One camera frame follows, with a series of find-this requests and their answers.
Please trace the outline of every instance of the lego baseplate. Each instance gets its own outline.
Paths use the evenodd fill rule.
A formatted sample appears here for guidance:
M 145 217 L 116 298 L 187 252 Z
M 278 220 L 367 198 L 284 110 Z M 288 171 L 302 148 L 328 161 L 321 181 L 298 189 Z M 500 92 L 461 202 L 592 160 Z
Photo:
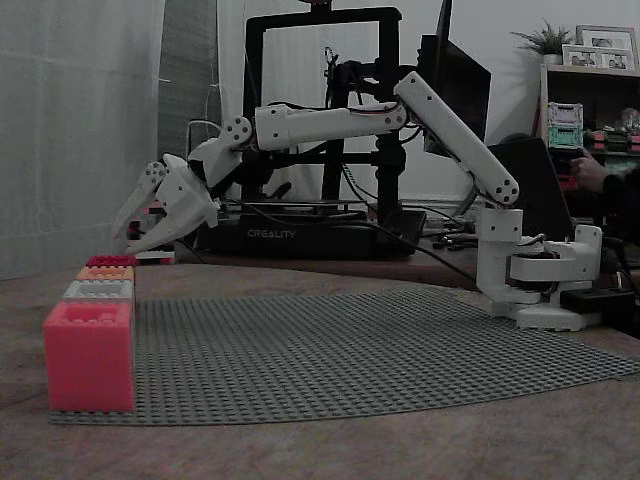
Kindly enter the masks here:
M 136 412 L 56 424 L 223 425 L 468 405 L 618 378 L 640 363 L 520 331 L 439 291 L 138 304 Z

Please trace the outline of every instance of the potted plant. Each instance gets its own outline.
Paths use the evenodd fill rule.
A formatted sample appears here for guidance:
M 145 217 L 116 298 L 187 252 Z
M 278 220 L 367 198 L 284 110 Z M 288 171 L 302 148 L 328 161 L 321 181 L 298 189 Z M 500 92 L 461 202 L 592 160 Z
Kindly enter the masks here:
M 531 35 L 518 32 L 511 34 L 526 40 L 527 44 L 520 48 L 539 53 L 545 64 L 562 65 L 562 45 L 571 43 L 573 35 L 565 27 L 555 30 L 547 20 L 544 23 L 545 28 L 542 31 L 536 30 Z

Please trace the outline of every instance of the large pink lego brick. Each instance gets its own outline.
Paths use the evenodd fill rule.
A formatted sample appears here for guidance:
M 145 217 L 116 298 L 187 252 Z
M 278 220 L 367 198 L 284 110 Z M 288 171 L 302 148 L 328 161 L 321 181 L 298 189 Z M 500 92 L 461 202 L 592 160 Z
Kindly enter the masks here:
M 87 267 L 135 267 L 135 255 L 100 255 L 91 257 Z
M 131 304 L 60 303 L 44 339 L 53 410 L 134 410 Z

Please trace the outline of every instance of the table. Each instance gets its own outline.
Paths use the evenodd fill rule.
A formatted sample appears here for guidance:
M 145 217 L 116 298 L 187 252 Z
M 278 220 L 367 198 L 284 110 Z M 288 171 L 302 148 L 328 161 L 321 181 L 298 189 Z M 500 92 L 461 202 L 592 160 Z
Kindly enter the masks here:
M 640 477 L 640 381 L 480 405 L 237 427 L 47 423 L 41 325 L 76 271 L 0 282 L 0 478 L 420 479 Z M 208 265 L 139 268 L 139 299 L 389 292 L 414 284 Z M 454 292 L 486 306 L 477 293 Z M 640 356 L 640 341 L 573 334 Z

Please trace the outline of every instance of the robotic arm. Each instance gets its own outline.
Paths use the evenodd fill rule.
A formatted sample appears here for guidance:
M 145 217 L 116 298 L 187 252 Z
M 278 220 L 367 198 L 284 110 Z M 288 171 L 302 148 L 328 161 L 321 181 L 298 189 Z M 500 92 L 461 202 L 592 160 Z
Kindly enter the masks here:
M 516 319 L 521 327 L 584 328 L 592 319 L 563 310 L 560 293 L 588 288 L 598 277 L 600 230 L 580 227 L 577 243 L 532 243 L 532 239 L 523 237 L 522 211 L 506 209 L 518 199 L 518 183 L 484 143 L 418 73 L 407 75 L 394 92 L 396 103 L 320 111 L 277 105 L 258 108 L 255 125 L 244 117 L 231 119 L 218 138 L 203 143 L 189 155 L 189 161 L 202 162 L 206 186 L 187 161 L 165 155 L 162 163 L 149 164 L 141 175 L 137 190 L 118 215 L 114 233 L 121 233 L 135 213 L 154 198 L 162 202 L 167 215 L 128 253 L 181 238 L 203 222 L 215 227 L 219 205 L 211 198 L 209 188 L 216 187 L 240 166 L 243 149 L 277 151 L 310 142 L 383 135 L 400 130 L 411 121 L 439 140 L 471 176 L 480 195 L 497 207 L 482 209 L 477 227 L 477 284 L 492 300 L 494 313 Z M 553 292 L 545 297 L 510 286 L 509 265 L 512 279 L 553 282 Z
M 197 147 L 189 161 L 203 164 L 206 186 L 214 188 L 241 163 L 243 148 L 286 150 L 319 141 L 383 135 L 414 121 L 449 149 L 460 168 L 468 172 L 478 191 L 500 206 L 518 199 L 518 184 L 482 141 L 416 73 L 395 88 L 396 103 L 373 104 L 358 109 L 292 110 L 285 105 L 258 108 L 255 127 L 244 117 L 226 122 L 218 138 Z M 122 233 L 136 212 L 154 197 L 167 216 L 128 253 L 138 253 L 181 238 L 199 224 L 217 225 L 217 203 L 185 160 L 165 155 L 163 163 L 147 166 L 138 188 L 118 215 L 114 233 Z

